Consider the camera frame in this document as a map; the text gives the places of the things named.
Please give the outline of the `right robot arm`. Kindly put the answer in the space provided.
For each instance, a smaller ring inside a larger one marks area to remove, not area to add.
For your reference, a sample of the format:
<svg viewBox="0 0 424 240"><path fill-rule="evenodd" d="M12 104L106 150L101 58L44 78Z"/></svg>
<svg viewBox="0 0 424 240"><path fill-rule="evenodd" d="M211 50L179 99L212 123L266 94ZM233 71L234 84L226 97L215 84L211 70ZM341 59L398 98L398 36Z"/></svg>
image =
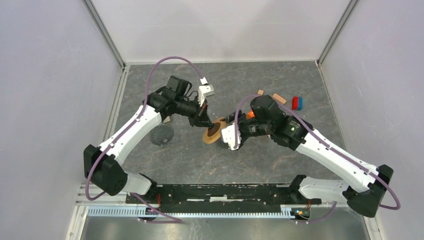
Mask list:
<svg viewBox="0 0 424 240"><path fill-rule="evenodd" d="M268 136L277 145L305 155L338 176L337 180L297 175L289 189L295 204L320 199L347 204L357 214L373 218L383 207L394 170L359 159L323 136L310 123L269 95L251 95L253 117L238 108L221 130L221 139L230 150L240 149L252 137Z"/></svg>

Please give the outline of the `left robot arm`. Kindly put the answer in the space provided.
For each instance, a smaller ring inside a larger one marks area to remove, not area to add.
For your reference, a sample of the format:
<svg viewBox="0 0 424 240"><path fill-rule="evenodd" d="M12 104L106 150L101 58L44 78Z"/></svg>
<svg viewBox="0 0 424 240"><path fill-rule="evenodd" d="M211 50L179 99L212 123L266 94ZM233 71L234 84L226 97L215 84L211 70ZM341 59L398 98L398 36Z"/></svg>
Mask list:
<svg viewBox="0 0 424 240"><path fill-rule="evenodd" d="M150 93L136 113L110 138L99 146L88 145L83 151L84 171L87 184L94 184L104 194L115 196L120 192L136 193L145 204L153 203L157 190L153 180L142 173L128 173L123 164L135 146L174 114L188 118L193 127L212 128L207 114L206 97L214 93L212 85L202 78L194 99L187 91L192 84L171 76L167 85Z"/></svg>

